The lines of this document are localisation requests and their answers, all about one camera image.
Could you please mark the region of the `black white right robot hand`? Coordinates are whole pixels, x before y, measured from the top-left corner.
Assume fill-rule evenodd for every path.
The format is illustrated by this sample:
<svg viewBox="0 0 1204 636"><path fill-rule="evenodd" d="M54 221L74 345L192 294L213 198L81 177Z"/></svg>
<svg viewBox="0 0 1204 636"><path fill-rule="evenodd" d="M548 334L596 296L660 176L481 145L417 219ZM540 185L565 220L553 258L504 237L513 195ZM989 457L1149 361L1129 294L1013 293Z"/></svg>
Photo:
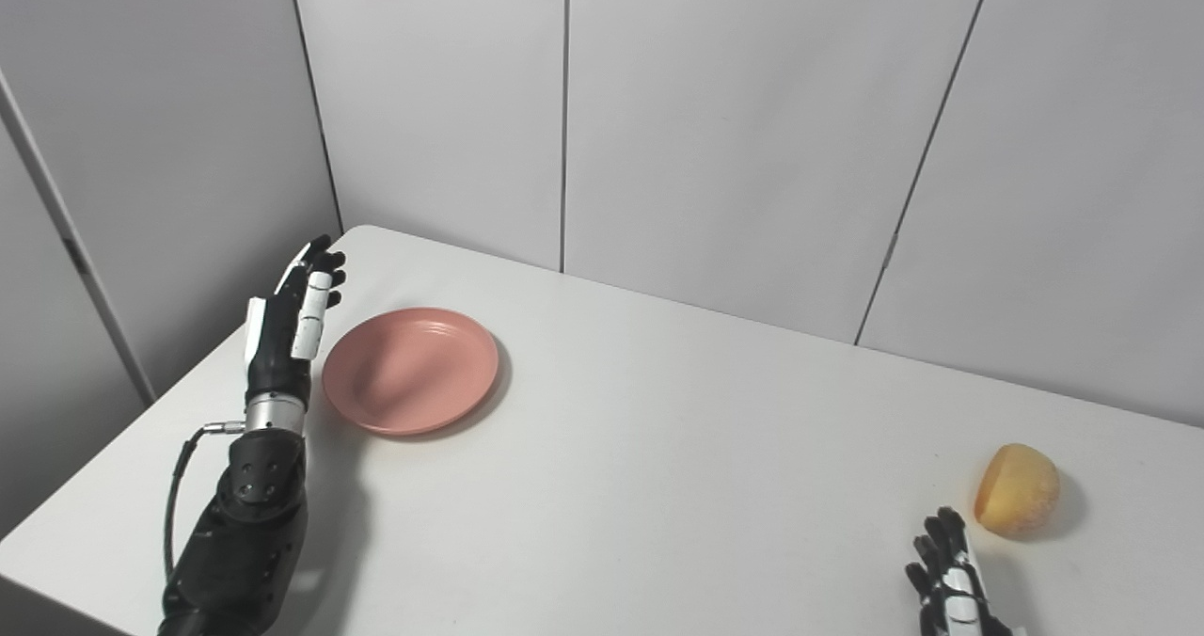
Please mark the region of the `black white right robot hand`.
<svg viewBox="0 0 1204 636"><path fill-rule="evenodd" d="M921 635L1014 635L990 608L980 563L960 512L939 507L911 540L905 577L917 593Z"/></svg>

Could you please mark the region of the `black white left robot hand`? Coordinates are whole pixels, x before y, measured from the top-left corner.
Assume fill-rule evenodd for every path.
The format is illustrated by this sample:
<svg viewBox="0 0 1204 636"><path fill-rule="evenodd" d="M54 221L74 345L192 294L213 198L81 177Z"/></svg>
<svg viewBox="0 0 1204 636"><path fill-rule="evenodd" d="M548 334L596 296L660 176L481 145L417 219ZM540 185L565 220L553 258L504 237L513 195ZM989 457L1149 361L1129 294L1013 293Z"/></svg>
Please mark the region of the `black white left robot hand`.
<svg viewBox="0 0 1204 636"><path fill-rule="evenodd" d="M285 267L273 293L246 306L246 393L289 396L309 404L312 361L317 358L327 310L340 305L347 279L346 255L332 251L330 234L309 241Z"/></svg>

